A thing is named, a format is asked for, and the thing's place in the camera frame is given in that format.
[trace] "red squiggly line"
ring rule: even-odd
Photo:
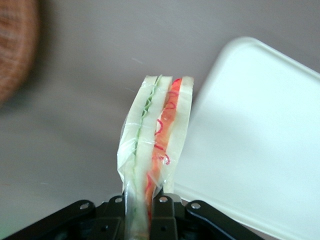
[[[165,107],[165,109],[176,109],[177,108],[177,105],[174,104],[172,101],[169,101],[167,104],[167,106]]]
[[[159,146],[159,145],[155,144],[154,147],[157,148],[157,149],[160,149],[160,150],[164,151],[164,148],[163,148],[162,146]]]
[[[160,128],[154,135],[161,133],[162,129],[164,128],[164,124],[162,123],[162,121],[160,119],[157,119],[156,121],[160,124]]]
[[[170,164],[170,158],[169,158],[169,156],[167,154],[165,155],[165,157],[167,159],[165,165],[169,165]]]
[[[169,95],[173,95],[173,96],[179,96],[179,93],[177,91],[169,91],[168,92]]]

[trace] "gray background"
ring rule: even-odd
[[[27,83],[0,109],[0,238],[121,193],[121,127],[145,75],[193,76],[249,36],[320,72],[318,0],[46,0]]]

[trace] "metal screw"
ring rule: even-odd
[[[193,209],[199,209],[199,208],[201,208],[201,205],[199,203],[194,202],[194,203],[191,204],[191,207]]]
[[[166,202],[168,202],[168,198],[166,198],[165,196],[162,196],[162,197],[159,198],[159,202],[160,203],[166,203]]]
[[[115,203],[121,203],[122,202],[122,197],[117,197],[115,200],[114,200]]]
[[[87,208],[89,207],[89,205],[90,205],[89,202],[86,202],[86,203],[82,204],[82,205],[80,206],[80,210],[87,209]]]

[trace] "brown wicker object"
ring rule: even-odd
[[[37,0],[0,0],[0,104],[27,78],[38,35]]]

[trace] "plastic wrap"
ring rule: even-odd
[[[147,76],[125,120],[117,153],[126,205],[126,239],[148,239],[152,198],[170,181],[189,122],[193,79]]]

